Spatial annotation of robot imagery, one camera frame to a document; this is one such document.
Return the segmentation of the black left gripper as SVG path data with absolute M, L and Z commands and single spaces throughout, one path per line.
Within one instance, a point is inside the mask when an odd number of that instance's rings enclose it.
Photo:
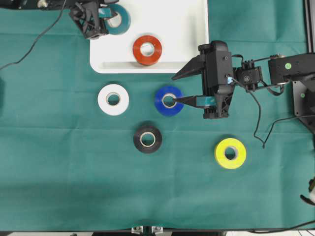
M 116 17 L 117 13 L 110 7 L 100 8 L 97 0 L 91 0 L 77 1 L 70 9 L 69 16 L 85 39 L 98 39 L 108 34 L 104 20 Z

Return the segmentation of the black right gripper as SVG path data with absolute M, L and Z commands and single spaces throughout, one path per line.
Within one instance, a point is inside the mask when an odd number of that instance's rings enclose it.
M 201 74 L 202 95 L 174 98 L 182 103 L 204 109 L 204 118 L 227 118 L 235 86 L 228 83 L 233 77 L 232 54 L 223 41 L 198 46 L 200 55 L 193 57 L 172 80 Z

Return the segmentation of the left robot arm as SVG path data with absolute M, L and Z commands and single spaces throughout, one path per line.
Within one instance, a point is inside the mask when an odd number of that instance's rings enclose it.
M 69 10 L 69 16 L 85 39 L 98 39 L 109 33 L 105 21 L 116 17 L 116 0 L 2 0 L 9 10 Z

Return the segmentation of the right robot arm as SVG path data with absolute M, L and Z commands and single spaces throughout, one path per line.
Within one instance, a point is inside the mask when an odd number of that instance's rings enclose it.
M 315 3 L 312 0 L 211 0 L 212 41 L 198 46 L 174 76 L 201 76 L 202 94 L 177 99 L 202 109 L 205 119 L 229 116 L 234 90 L 293 85 L 294 117 L 315 130 Z

